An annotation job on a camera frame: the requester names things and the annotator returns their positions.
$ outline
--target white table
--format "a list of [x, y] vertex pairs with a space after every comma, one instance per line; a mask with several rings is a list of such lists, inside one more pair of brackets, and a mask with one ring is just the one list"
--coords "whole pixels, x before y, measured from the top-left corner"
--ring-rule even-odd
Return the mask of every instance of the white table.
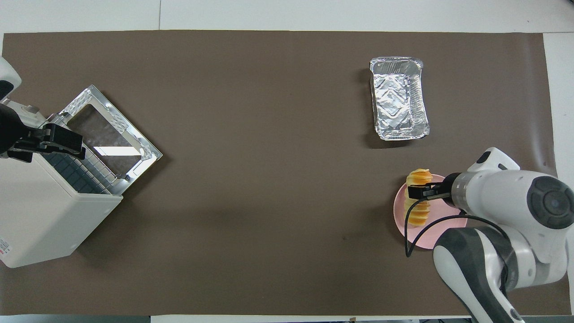
[[[0, 53], [4, 33], [156, 29], [544, 33], [556, 167], [560, 179], [574, 187], [574, 170], [568, 169], [574, 160], [574, 5], [567, 0], [0, 0]], [[152, 321], [349, 318], [163, 316]]]

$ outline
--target black cable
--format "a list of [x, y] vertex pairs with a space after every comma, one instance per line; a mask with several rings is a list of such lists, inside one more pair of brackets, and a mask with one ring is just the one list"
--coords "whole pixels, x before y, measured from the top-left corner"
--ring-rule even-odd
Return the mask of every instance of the black cable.
[[450, 220], [450, 219], [467, 218], [467, 219], [472, 219], [472, 220], [477, 220], [477, 221], [480, 221], [480, 222], [484, 222], [484, 223], [486, 223], [486, 224], [492, 226], [492, 227], [495, 228], [496, 230], [498, 230], [498, 231], [502, 234], [502, 236], [503, 236], [505, 239], [509, 240], [508, 235], [506, 234], [506, 232], [504, 232], [504, 230], [502, 230], [502, 228], [501, 228], [500, 226], [498, 226], [496, 223], [491, 222], [491, 221], [489, 221], [489, 220], [487, 220], [487, 219], [483, 219], [483, 218], [480, 218], [480, 217], [475, 217], [475, 216], [468, 215], [467, 213], [464, 212], [464, 210], [461, 210], [460, 213], [459, 213], [459, 215], [457, 215], [457, 216], [448, 216], [448, 217], [440, 218], [440, 219], [438, 219], [438, 220], [435, 220], [435, 221], [431, 222], [429, 225], [427, 225], [426, 227], [424, 227], [424, 228], [421, 230], [421, 232], [418, 233], [418, 235], [414, 238], [413, 243], [411, 243], [411, 245], [410, 245], [410, 247], [409, 247], [409, 239], [408, 239], [408, 236], [407, 236], [407, 229], [406, 229], [406, 227], [407, 227], [407, 225], [408, 225], [408, 223], [409, 223], [409, 215], [410, 215], [410, 212], [414, 209], [414, 207], [417, 206], [417, 204], [419, 204], [419, 203], [421, 203], [421, 202], [424, 202], [424, 201], [426, 201], [425, 198], [421, 198], [421, 199], [417, 200], [415, 203], [413, 203], [413, 204], [410, 206], [409, 210], [406, 212], [406, 216], [405, 216], [405, 255], [406, 255], [407, 257], [410, 257], [410, 256], [411, 256], [411, 254], [413, 253], [414, 247], [416, 246], [416, 244], [417, 244], [417, 242], [418, 242], [418, 239], [420, 239], [421, 236], [422, 236], [428, 229], [430, 229], [430, 228], [431, 228], [433, 225], [435, 225], [435, 224], [438, 224], [438, 223], [440, 223], [440, 222], [443, 222], [443, 221], [446, 221], [446, 220]]
[[[450, 220], [450, 219], [456, 219], [456, 218], [467, 218], [467, 219], [472, 219], [472, 220], [477, 220], [480, 222], [484, 222], [490, 226], [492, 226], [493, 228], [495, 228], [496, 230], [498, 230], [498, 232], [501, 233], [501, 235], [506, 239], [510, 241], [510, 238], [508, 238], [508, 234], [506, 234], [506, 232], [500, 227], [498, 226], [496, 223], [489, 221], [487, 219], [483, 219], [480, 217], [475, 217], [475, 216], [471, 216], [469, 214], [467, 214], [464, 210], [461, 210], [459, 215], [457, 216], [448, 216], [448, 217], [444, 217], [444, 218], [440, 218], [438, 220], [435, 220], [433, 222], [431, 222], [429, 225], [427, 225], [426, 227], [424, 227], [421, 232], [418, 233], [418, 235], [414, 238], [413, 243], [411, 243], [410, 247], [409, 247], [409, 239], [407, 236], [407, 225], [409, 223], [409, 215], [410, 212], [414, 209], [415, 206], [417, 206], [419, 203], [427, 201], [426, 198], [421, 198], [419, 200], [417, 200], [415, 203], [413, 203], [409, 210], [406, 212], [406, 216], [405, 216], [405, 255], [406, 257], [410, 257], [411, 254], [413, 253], [413, 250], [415, 248], [415, 246], [417, 245], [418, 239], [421, 238], [421, 236], [428, 230], [430, 229], [433, 225], [441, 223], [443, 221], [446, 220]], [[500, 286], [500, 291], [502, 292], [502, 294], [507, 297], [506, 295], [506, 280], [508, 279], [508, 266], [506, 264], [506, 261], [504, 261], [504, 259], [502, 259], [502, 263], [503, 263], [503, 267], [502, 267], [502, 272], [501, 272], [501, 286]]]

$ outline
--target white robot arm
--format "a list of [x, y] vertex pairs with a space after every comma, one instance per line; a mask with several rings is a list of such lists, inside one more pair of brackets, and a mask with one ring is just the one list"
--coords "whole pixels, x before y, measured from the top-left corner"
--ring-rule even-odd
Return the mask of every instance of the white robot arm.
[[522, 171], [503, 152], [489, 148], [466, 172], [418, 189], [413, 198], [444, 198], [502, 229], [448, 229], [433, 251], [442, 280], [477, 322], [523, 322], [506, 291], [565, 275], [574, 194], [555, 177]]
[[22, 83], [14, 68], [0, 57], [0, 102]]

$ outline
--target wire rack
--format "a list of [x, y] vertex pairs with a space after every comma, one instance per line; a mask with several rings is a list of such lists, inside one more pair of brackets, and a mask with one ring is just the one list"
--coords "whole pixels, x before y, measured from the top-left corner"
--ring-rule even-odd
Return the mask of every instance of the wire rack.
[[108, 188], [118, 179], [89, 149], [84, 160], [58, 153], [43, 157], [78, 193], [110, 194]]

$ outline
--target appliance label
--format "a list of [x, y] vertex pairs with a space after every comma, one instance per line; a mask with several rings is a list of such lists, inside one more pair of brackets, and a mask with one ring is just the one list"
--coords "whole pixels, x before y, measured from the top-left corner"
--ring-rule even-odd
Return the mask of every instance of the appliance label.
[[7, 255], [10, 252], [10, 244], [0, 238], [0, 255]]

